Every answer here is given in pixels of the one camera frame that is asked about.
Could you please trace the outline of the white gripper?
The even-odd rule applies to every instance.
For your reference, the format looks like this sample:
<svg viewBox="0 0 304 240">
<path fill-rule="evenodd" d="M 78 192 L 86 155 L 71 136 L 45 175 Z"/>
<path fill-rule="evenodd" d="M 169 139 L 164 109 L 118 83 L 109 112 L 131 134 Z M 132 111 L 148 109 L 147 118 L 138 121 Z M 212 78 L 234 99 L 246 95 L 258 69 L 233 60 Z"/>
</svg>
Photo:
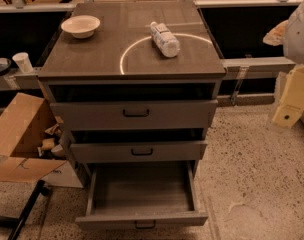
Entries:
<svg viewBox="0 0 304 240">
<path fill-rule="evenodd" d="M 288 21 L 282 21 L 264 36 L 263 42 L 270 46 L 279 46 L 284 42 L 284 56 L 297 64 L 304 64 L 304 0 Z M 290 129 L 304 113 L 304 65 L 296 65 L 284 80 L 271 123 Z"/>
</svg>

